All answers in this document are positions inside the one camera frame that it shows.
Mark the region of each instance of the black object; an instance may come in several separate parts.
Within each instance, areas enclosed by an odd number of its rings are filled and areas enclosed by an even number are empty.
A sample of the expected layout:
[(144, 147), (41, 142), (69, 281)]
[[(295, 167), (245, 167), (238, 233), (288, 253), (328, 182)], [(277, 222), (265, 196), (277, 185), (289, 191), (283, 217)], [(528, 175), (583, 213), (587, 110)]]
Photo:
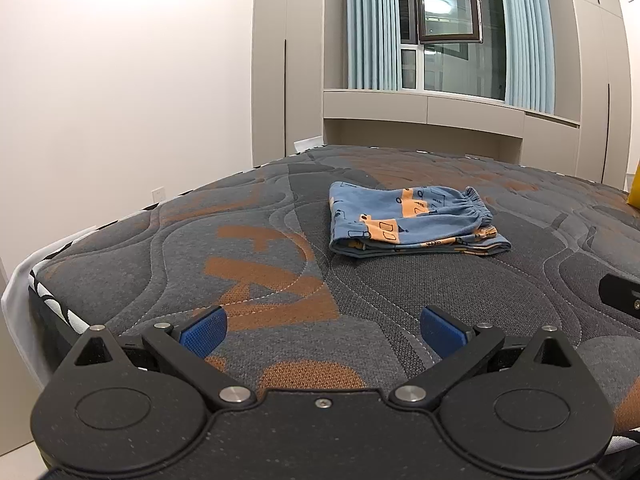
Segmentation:
[(157, 372), (136, 368), (107, 329), (87, 330), (36, 403), (31, 429), (51, 480), (605, 480), (595, 464), (613, 414), (565, 336), (544, 327), (524, 345), (489, 324), (472, 331), (399, 386), (423, 388), (413, 402), (397, 388), (388, 399), (272, 390), (233, 402), (221, 392), (242, 385), (170, 328), (141, 338)]
[(602, 303), (640, 319), (640, 283), (607, 274), (600, 280), (598, 294)]

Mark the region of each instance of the blue gripper pad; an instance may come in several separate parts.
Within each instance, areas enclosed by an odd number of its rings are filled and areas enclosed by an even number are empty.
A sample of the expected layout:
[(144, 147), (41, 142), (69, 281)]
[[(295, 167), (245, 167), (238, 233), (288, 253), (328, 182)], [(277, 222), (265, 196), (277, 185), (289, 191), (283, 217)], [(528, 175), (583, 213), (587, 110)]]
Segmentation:
[(217, 307), (180, 332), (178, 341), (201, 359), (207, 357), (226, 336), (226, 312)]
[(462, 330), (427, 307), (420, 313), (420, 334), (441, 359), (453, 354), (467, 343), (466, 335)]

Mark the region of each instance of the yellow object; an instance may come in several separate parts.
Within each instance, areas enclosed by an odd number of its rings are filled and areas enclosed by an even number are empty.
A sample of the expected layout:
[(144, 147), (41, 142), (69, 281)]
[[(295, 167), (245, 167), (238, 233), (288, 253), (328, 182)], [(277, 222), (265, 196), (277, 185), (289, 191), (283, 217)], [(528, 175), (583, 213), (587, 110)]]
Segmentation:
[(636, 169), (636, 176), (631, 184), (629, 198), (626, 200), (626, 203), (640, 209), (640, 164), (638, 164), (638, 168)]

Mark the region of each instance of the elastic waistband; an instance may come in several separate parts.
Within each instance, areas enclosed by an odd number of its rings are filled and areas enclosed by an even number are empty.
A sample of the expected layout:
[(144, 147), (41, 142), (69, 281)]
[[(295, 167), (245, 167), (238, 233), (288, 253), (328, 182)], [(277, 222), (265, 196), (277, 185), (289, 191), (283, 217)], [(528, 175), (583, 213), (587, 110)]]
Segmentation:
[(472, 188), (471, 186), (465, 189), (464, 195), (469, 199), (469, 203), (473, 206), (473, 208), (478, 212), (481, 217), (481, 227), (485, 227), (487, 225), (491, 225), (494, 220), (494, 215), (491, 214), (491, 211), (487, 209), (484, 205), (484, 202), (480, 198), (478, 192)]

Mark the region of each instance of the white sheet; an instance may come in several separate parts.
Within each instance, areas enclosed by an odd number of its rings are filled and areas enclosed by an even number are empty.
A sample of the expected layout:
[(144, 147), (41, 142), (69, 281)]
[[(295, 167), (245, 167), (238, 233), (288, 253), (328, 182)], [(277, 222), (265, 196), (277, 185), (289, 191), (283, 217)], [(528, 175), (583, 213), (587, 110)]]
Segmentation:
[(47, 365), (44, 348), (29, 310), (29, 273), (35, 264), (49, 254), (94, 230), (95, 227), (85, 229), (34, 252), (15, 268), (2, 295), (2, 312), (9, 334), (11, 334), (18, 352), (27, 365), (27, 369), (41, 389), (49, 382), (52, 370)]

